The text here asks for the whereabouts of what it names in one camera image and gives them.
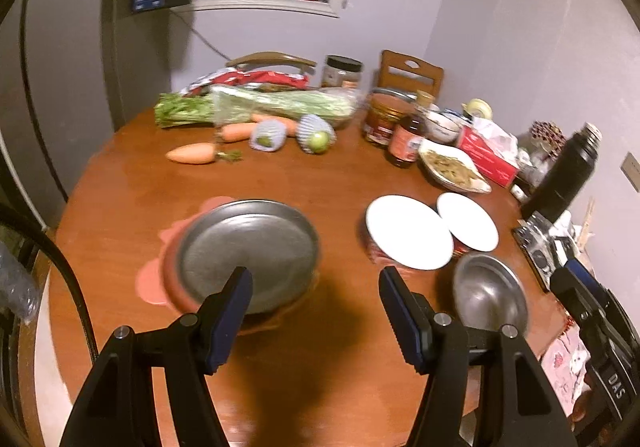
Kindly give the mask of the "dark soy sauce bottle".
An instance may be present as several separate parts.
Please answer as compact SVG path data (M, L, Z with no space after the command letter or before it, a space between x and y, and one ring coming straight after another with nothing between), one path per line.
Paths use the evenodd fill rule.
M425 91L416 92L413 107L397 122L385 158L393 166L405 169L418 159L419 148L426 132L425 116L435 97Z

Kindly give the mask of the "stainless steel bowl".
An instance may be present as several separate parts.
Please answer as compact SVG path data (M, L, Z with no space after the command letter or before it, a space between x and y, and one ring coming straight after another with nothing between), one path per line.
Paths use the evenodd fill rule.
M454 308L465 327L498 331L512 325L528 332L524 288L512 269L487 253L468 253L454 267Z

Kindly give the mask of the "red snack bag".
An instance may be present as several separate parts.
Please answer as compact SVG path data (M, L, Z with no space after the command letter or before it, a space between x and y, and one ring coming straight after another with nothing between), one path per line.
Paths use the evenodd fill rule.
M182 96L204 95L213 85L239 86L253 90L261 88L262 85L274 85L304 90L308 82L306 74L287 74L274 70L245 71L226 67L199 77L180 90L179 94Z

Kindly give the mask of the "round metal pan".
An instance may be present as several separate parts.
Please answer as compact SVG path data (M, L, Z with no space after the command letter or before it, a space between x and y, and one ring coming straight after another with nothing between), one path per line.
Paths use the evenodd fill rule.
M303 213L273 200L236 200L190 225L177 256L178 277L202 303L224 288L235 267L245 267L253 275L247 313L262 314L309 287L319 255L319 237Z

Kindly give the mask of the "yellow tape roll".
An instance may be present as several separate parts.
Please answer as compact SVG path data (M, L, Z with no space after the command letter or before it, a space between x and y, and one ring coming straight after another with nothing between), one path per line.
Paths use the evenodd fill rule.
M472 98L472 100L463 104L462 108L467 115L473 118L491 120L494 114L491 106L481 98Z

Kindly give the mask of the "clear jar black lid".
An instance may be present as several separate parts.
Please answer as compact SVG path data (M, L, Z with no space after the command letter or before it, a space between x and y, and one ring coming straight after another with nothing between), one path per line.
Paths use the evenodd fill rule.
M363 64L350 57L326 56L321 86L322 88L359 89Z

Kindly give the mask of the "right netted green fruit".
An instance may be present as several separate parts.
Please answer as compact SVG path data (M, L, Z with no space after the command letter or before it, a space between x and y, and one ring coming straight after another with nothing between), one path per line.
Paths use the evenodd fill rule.
M324 154L336 142L332 126L317 115L300 118L295 137L300 149L311 155Z

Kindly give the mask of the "white ceramic bowl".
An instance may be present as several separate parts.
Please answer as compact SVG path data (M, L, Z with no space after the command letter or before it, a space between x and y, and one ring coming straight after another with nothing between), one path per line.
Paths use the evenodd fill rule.
M426 137L439 144L453 145L460 135L460 124L437 111L427 112L425 124Z

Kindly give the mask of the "curved wooden chair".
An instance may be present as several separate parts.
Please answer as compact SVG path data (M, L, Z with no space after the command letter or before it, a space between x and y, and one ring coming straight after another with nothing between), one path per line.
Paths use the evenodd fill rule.
M292 67L304 74L305 72L314 70L317 63L314 60L288 53L266 51L233 58L228 60L226 66L243 70L265 67Z

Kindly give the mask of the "yellow shell shaped plate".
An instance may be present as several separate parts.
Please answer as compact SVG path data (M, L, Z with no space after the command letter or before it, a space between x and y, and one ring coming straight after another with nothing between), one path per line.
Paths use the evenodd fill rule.
M274 311L268 311L268 313L245 316L238 336L243 337L243 335L276 330L281 327L288 316L294 314L299 308L305 305L311 294L316 290L319 279L320 273L314 271L309 287L294 301L279 306Z

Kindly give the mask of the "small instant noodle bowl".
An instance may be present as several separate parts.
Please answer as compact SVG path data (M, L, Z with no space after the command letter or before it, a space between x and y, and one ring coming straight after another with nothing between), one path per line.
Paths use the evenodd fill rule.
M498 247L499 232L494 220L472 199L443 193L437 198L436 208L452 236L466 248L491 252Z

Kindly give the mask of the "rear carrot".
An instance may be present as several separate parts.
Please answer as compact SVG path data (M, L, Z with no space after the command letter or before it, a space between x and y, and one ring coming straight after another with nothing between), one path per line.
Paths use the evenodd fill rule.
M296 135L297 133L297 129L298 129L298 122L293 120L293 119L289 119L289 118L284 118L284 117L278 117L278 116L270 116L270 115L265 115L265 114L253 114L250 116L250 121L255 122L255 123L262 123L265 121L277 121L282 123L285 126L286 129L286 135L288 135L288 137L293 137Z

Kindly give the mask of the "middle carrot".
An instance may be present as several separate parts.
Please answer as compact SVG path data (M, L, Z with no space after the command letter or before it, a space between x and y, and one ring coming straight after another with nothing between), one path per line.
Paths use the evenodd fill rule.
M219 134L225 143L247 141L252 136L256 126L257 123L255 122L227 124L219 130Z

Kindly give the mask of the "large instant noodle bowl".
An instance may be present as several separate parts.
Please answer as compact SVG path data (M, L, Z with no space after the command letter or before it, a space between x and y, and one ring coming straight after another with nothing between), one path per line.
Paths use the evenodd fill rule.
M405 267L435 271L454 254L454 238L442 218L427 204L386 195L367 207L367 231L388 257Z

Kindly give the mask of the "pink crab shaped plate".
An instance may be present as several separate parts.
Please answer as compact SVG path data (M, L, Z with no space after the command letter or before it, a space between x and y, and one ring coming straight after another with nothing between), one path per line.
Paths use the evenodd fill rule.
M228 196L209 198L201 204L200 211L173 222L158 233L162 241L160 252L156 259L151 259L139 269L134 282L134 289L142 301L166 306L178 314L192 313L198 309L201 302L186 291L178 277L177 256L181 241L198 218L232 201L233 198Z

